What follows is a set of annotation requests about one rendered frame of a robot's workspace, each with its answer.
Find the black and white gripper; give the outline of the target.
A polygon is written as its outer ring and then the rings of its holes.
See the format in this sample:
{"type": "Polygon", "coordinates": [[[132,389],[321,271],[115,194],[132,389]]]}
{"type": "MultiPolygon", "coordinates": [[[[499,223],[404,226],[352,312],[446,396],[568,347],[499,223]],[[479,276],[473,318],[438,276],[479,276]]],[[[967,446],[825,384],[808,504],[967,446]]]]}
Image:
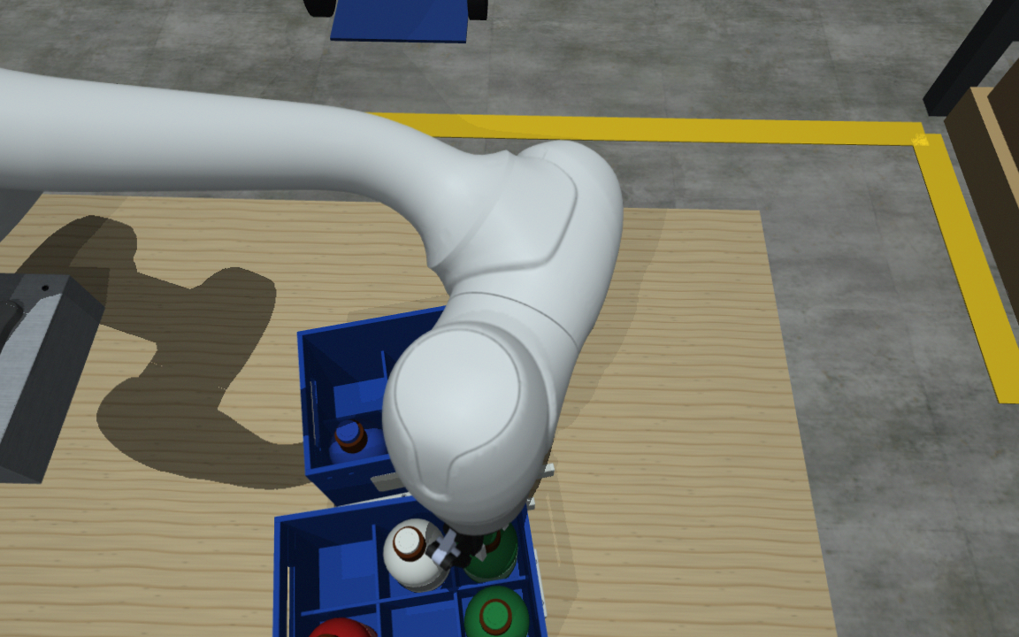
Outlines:
{"type": "Polygon", "coordinates": [[[488,533],[483,533],[482,535],[468,535],[467,533],[458,533],[452,527],[444,523],[442,525],[442,532],[446,534],[444,539],[438,537],[436,541],[430,543],[427,547],[428,558],[432,559],[439,564],[444,570],[450,569],[450,567],[469,567],[471,563],[471,558],[476,556],[480,561],[484,561],[487,558],[486,547],[484,545],[484,535],[488,533]],[[482,537],[482,539],[481,539],[482,537]],[[455,545],[455,541],[458,544],[455,545]],[[455,548],[458,547],[458,549],[455,548]],[[474,554],[476,553],[476,554],[474,554]]]}

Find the blue crate with dividers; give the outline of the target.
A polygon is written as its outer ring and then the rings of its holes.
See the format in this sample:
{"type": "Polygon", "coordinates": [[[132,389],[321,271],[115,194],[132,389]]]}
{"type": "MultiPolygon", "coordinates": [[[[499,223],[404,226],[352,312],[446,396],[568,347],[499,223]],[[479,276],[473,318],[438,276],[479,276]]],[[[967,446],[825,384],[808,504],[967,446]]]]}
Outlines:
{"type": "Polygon", "coordinates": [[[518,549],[509,577],[476,583],[464,568],[452,567],[440,587],[422,593],[403,587],[383,559],[388,534],[411,518],[428,520],[442,532],[442,520],[412,495],[311,511],[280,575],[276,637],[287,637],[287,568],[288,637],[309,637],[334,618],[378,628],[379,637],[468,637],[464,613],[471,598],[490,586],[509,587],[525,600],[527,637],[548,637],[526,503],[512,521],[518,549]]]}
{"type": "Polygon", "coordinates": [[[388,453],[331,466],[329,440],[347,419],[368,419],[383,428],[383,396],[394,365],[410,344],[433,329],[445,307],[335,324],[317,351],[301,403],[303,445],[317,487],[332,503],[409,492],[388,453]]]}

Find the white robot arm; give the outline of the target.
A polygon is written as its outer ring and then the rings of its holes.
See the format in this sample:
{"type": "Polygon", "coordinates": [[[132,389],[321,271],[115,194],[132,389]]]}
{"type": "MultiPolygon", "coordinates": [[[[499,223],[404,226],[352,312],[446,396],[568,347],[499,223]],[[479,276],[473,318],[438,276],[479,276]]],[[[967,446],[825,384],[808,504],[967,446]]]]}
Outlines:
{"type": "Polygon", "coordinates": [[[386,449],[458,533],[512,523],[615,269],[609,163],[581,142],[473,156],[339,106],[0,68],[0,242],[43,192],[234,190],[348,192],[414,226],[449,299],[388,378],[386,449]]]}

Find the red bottle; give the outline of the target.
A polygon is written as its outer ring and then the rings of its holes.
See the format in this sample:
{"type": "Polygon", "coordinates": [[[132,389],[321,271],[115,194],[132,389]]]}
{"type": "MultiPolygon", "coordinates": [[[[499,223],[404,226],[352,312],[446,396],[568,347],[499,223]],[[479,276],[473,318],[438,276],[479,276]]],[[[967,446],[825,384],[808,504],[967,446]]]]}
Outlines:
{"type": "Polygon", "coordinates": [[[379,637],[370,626],[348,618],[328,619],[317,625],[309,637],[379,637]]]}

